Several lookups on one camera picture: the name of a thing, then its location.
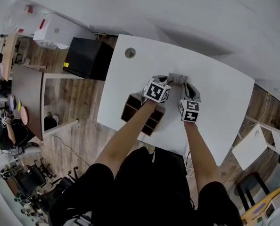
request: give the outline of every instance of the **yellow object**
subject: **yellow object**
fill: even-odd
[[[259,201],[257,204],[255,204],[253,207],[249,208],[242,216],[241,219],[247,221],[248,225],[251,225],[251,221],[256,221],[256,216],[263,213],[271,200],[280,194],[280,187],[265,196],[264,199]]]
[[[21,107],[22,107],[22,103],[21,103],[21,101],[19,100],[19,101],[18,101],[18,108],[17,108],[17,111],[18,111],[18,112],[21,111]]]

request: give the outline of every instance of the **white chair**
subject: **white chair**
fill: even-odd
[[[245,116],[245,118],[256,123],[256,125],[232,150],[232,153],[243,170],[251,165],[267,147],[280,155],[280,130],[261,123],[249,116]],[[266,142],[262,128],[271,131],[275,146]]]

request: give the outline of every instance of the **wooden cubby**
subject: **wooden cubby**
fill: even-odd
[[[130,94],[121,115],[121,119],[125,122],[128,122],[134,114],[141,108],[141,95],[135,93]],[[145,123],[145,126],[142,129],[142,132],[145,135],[151,136],[156,129],[158,123],[161,121],[165,113],[165,108],[157,105],[155,111],[150,115],[148,121]]]

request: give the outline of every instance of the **black shirt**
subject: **black shirt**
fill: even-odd
[[[16,139],[15,145],[9,138],[7,126],[0,122],[0,150],[9,150],[13,146],[25,145],[34,137],[34,134],[23,124],[21,119],[14,119],[11,127]]]
[[[123,162],[114,180],[105,165],[93,164],[66,189],[50,210],[53,226],[92,211],[99,225],[218,225],[240,226],[239,211],[219,182],[206,185],[198,197],[198,209],[190,200],[180,162],[145,148]]]

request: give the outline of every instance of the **table leg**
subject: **table leg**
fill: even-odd
[[[42,78],[41,84],[41,133],[42,137],[51,135],[56,133],[62,129],[67,129],[75,124],[77,124],[78,120],[69,121],[63,123],[59,126],[56,126],[52,129],[45,131],[44,127],[44,98],[45,98],[45,87],[46,87],[46,79],[83,79],[82,77],[73,75],[73,74],[66,74],[66,73],[44,73]]]
[[[70,73],[44,73],[46,79],[83,79]]]
[[[30,69],[46,69],[45,65],[22,65]]]

